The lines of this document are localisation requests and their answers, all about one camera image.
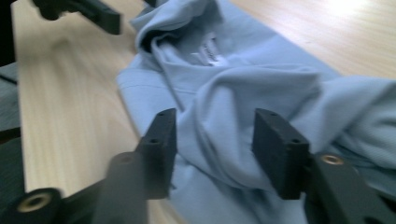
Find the black clamp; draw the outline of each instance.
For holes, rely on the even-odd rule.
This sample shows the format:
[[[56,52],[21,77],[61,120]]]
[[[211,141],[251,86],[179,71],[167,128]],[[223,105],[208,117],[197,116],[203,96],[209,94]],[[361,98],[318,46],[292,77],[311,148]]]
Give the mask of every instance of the black clamp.
[[[62,198],[36,189],[13,203],[2,224],[148,223],[146,200],[168,196],[177,153],[176,110],[157,114],[136,150],[114,157],[106,179]]]
[[[308,141],[277,113],[256,110],[252,151],[279,197],[296,200],[306,194],[309,223],[396,223],[392,196],[370,189],[340,156],[310,155]]]

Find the metal bolt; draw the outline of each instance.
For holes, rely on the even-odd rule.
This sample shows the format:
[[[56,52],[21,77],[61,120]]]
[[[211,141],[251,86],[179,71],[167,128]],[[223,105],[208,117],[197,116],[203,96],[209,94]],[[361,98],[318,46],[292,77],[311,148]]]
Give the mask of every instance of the metal bolt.
[[[23,200],[18,206],[18,211],[21,213],[28,213],[38,210],[49,204],[51,195],[48,193],[38,193]]]

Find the light blue shirt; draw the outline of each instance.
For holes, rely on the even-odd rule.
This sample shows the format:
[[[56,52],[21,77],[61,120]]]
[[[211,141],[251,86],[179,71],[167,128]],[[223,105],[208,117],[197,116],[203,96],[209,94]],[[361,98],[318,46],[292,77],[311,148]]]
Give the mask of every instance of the light blue shirt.
[[[140,134],[177,109],[170,201],[189,223],[306,223],[302,201],[279,199],[253,157],[255,108],[396,195],[393,80],[340,77],[226,0],[159,2],[132,21],[139,54],[117,81]]]

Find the blurry black object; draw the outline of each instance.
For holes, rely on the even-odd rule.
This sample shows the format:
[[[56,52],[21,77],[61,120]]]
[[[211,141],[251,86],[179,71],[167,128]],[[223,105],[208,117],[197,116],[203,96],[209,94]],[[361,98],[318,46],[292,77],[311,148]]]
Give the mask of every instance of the blurry black object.
[[[24,192],[21,129],[0,131],[0,216]]]
[[[80,12],[88,20],[112,35],[119,35],[121,14],[99,0],[33,0],[44,19],[56,21],[66,11]],[[156,0],[146,0],[155,7]]]
[[[15,0],[0,1],[0,67],[15,62],[11,17],[11,4],[14,1]]]
[[[310,155],[308,141],[278,114],[256,110],[252,150],[279,197],[306,194],[309,223],[396,223],[394,198],[370,189],[340,156]]]
[[[176,110],[155,117],[133,152],[111,161],[106,179],[68,197],[37,189],[9,206],[1,224],[146,224],[146,200],[168,196],[177,153]]]

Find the light wood grain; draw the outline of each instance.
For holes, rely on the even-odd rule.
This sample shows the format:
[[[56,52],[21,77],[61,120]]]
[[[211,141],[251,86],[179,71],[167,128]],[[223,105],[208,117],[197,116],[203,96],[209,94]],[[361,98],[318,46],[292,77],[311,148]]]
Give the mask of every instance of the light wood grain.
[[[343,75],[396,78],[396,1],[233,2]]]
[[[136,146],[115,77],[135,55],[127,20],[142,1],[107,2],[124,15],[122,35],[107,35],[77,13],[44,21],[27,0],[13,5],[28,190],[70,195],[103,177],[109,158]],[[396,77],[393,0],[233,2],[342,74]],[[154,222],[175,217],[165,202],[150,204]]]

